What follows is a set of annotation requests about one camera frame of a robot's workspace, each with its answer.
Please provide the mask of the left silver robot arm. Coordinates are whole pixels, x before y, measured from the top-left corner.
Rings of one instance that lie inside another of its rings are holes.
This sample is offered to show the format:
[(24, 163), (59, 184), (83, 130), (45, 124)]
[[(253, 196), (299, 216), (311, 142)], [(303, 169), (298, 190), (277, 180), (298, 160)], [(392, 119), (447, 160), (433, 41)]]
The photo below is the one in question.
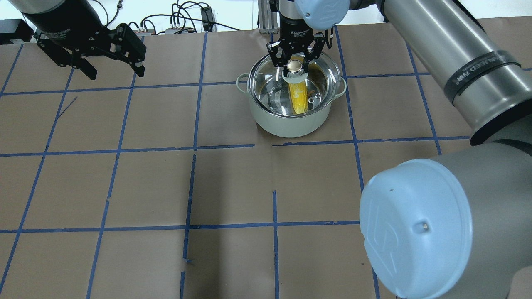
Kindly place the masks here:
[(129, 64), (144, 76), (146, 46), (126, 23), (109, 29), (87, 0), (12, 0), (40, 31), (37, 45), (60, 67), (70, 66), (95, 80), (88, 57), (106, 56)]

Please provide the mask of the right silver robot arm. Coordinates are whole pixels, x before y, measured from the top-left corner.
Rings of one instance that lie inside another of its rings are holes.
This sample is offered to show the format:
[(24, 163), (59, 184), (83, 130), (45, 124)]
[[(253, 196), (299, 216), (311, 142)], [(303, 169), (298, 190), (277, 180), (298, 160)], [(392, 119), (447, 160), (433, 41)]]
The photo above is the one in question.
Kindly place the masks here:
[(358, 224), (362, 189), (411, 159), (470, 148), (470, 128), (388, 23), (340, 25), (330, 51), (348, 88), (325, 123), (272, 144), (275, 297), (393, 299)]

